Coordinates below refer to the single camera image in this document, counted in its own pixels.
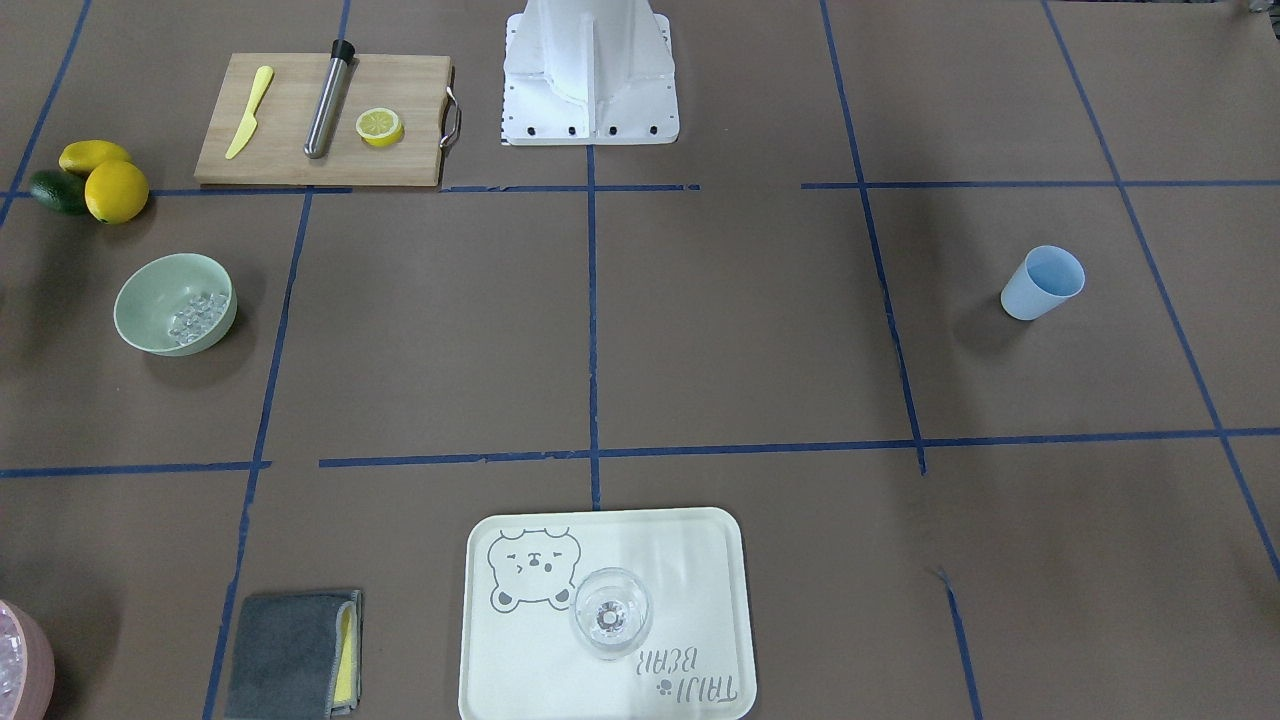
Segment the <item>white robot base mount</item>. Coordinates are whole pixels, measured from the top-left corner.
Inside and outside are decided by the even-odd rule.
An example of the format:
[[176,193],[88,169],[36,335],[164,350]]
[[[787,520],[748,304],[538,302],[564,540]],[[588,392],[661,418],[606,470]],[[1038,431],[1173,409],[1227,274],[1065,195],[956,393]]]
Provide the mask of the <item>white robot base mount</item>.
[[529,1],[504,32],[500,141],[639,146],[678,140],[671,26],[648,1]]

